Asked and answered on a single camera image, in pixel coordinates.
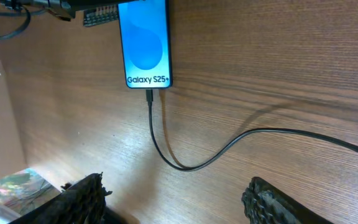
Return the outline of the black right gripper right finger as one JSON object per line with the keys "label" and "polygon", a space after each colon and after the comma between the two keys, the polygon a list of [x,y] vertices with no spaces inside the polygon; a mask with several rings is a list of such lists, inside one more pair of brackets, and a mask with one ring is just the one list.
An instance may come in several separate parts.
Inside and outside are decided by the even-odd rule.
{"label": "black right gripper right finger", "polygon": [[241,201],[251,224],[333,224],[260,177],[251,179]]}

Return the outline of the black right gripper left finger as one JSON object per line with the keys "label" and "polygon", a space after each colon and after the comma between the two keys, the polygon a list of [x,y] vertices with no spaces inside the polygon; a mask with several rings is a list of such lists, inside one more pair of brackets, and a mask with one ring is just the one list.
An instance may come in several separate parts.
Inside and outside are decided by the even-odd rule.
{"label": "black right gripper left finger", "polygon": [[105,197],[111,194],[103,187],[102,178],[102,173],[90,174],[9,224],[100,224],[106,208]]}

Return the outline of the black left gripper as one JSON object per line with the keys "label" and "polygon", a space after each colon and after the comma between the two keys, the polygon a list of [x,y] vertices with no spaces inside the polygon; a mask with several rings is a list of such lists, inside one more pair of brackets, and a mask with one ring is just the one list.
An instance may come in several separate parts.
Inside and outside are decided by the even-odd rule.
{"label": "black left gripper", "polygon": [[0,3],[13,9],[39,7],[66,21],[74,19],[77,11],[83,11],[83,26],[94,27],[118,20],[117,4],[132,1],[135,0],[0,0]]}

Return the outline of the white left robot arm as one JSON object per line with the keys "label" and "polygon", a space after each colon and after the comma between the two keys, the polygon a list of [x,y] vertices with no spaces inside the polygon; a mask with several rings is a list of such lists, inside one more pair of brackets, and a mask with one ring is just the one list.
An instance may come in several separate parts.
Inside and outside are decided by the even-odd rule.
{"label": "white left robot arm", "polygon": [[[0,175],[25,165],[3,69],[0,68]],[[34,211],[21,216],[0,203],[0,223],[125,223],[108,209],[102,175],[91,174]]]}

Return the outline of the blue Galaxy smartphone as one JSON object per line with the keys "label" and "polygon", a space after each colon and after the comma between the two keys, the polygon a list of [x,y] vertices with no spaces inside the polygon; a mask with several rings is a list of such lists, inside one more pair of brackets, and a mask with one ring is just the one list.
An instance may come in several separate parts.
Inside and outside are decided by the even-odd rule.
{"label": "blue Galaxy smartphone", "polygon": [[118,5],[126,85],[131,89],[172,86],[168,0]]}

